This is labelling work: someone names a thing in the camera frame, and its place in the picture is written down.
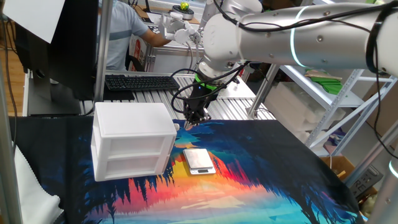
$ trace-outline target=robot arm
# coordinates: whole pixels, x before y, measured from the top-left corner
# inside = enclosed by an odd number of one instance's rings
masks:
[[[250,3],[253,7],[243,7],[240,2]],[[195,82],[206,82],[206,85],[194,85],[191,97],[184,100],[186,128],[211,119],[206,108],[216,99],[214,90],[231,79],[233,74],[225,74],[238,61],[310,68],[368,68],[376,73],[374,49],[377,41],[379,68],[398,76],[397,1],[390,3],[388,11],[373,10],[278,31],[274,29],[291,26],[298,21],[367,10],[373,5],[341,3],[259,13],[254,10],[255,2],[258,0],[224,1],[222,9],[237,24],[222,14],[207,21],[202,37],[205,58],[195,79]],[[213,5],[212,0],[208,1],[208,6]],[[252,30],[242,29],[239,24],[245,24]],[[259,29],[269,32],[257,32]]]
[[[260,14],[248,14],[235,19],[255,29],[271,29],[288,26],[306,19],[318,19],[342,12],[372,7],[370,4],[332,4],[281,9]],[[382,22],[378,33],[370,34],[344,22],[372,30],[380,11],[342,17],[280,32],[251,32],[227,21],[221,14],[213,16],[203,33],[205,62],[200,70],[212,77],[217,71],[227,71],[229,62],[241,59],[300,65],[321,68],[371,68],[374,55],[372,35],[377,38],[379,66],[392,75],[398,75],[394,58],[398,56],[398,11],[392,11]]]

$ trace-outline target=computer monitor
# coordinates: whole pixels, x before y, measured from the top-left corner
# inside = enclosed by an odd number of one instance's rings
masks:
[[[16,24],[19,59],[33,73],[29,115],[80,114],[79,100],[94,98],[97,20],[98,1],[66,0],[51,44]]]

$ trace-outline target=digital scale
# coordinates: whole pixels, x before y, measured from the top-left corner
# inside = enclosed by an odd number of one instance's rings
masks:
[[[216,173],[207,149],[184,149],[183,153],[192,175]]]

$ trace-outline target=man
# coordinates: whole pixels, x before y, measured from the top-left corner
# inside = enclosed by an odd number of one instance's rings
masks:
[[[99,13],[101,14],[102,0],[99,0]],[[154,34],[139,18],[133,8],[118,0],[113,0],[111,33],[109,35],[108,60],[106,69],[126,70],[126,52],[129,47],[131,35],[141,37],[153,47],[168,44],[161,34]]]

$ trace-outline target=green object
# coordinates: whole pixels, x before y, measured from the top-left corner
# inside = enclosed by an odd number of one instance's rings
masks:
[[[189,3],[181,2],[180,7],[181,7],[182,10],[188,10],[189,9]]]
[[[341,84],[340,80],[335,80],[331,78],[317,78],[311,77],[311,81],[318,83],[323,87],[323,89],[333,95],[337,95],[343,85]]]
[[[201,82],[201,80],[200,80],[200,78],[198,77],[198,75],[195,75],[195,80],[196,80],[197,82]],[[200,85],[206,87],[206,88],[209,89],[209,90],[213,90],[213,91],[217,89],[217,86],[206,85],[206,84],[204,84],[204,83],[202,83],[202,84],[200,84]]]

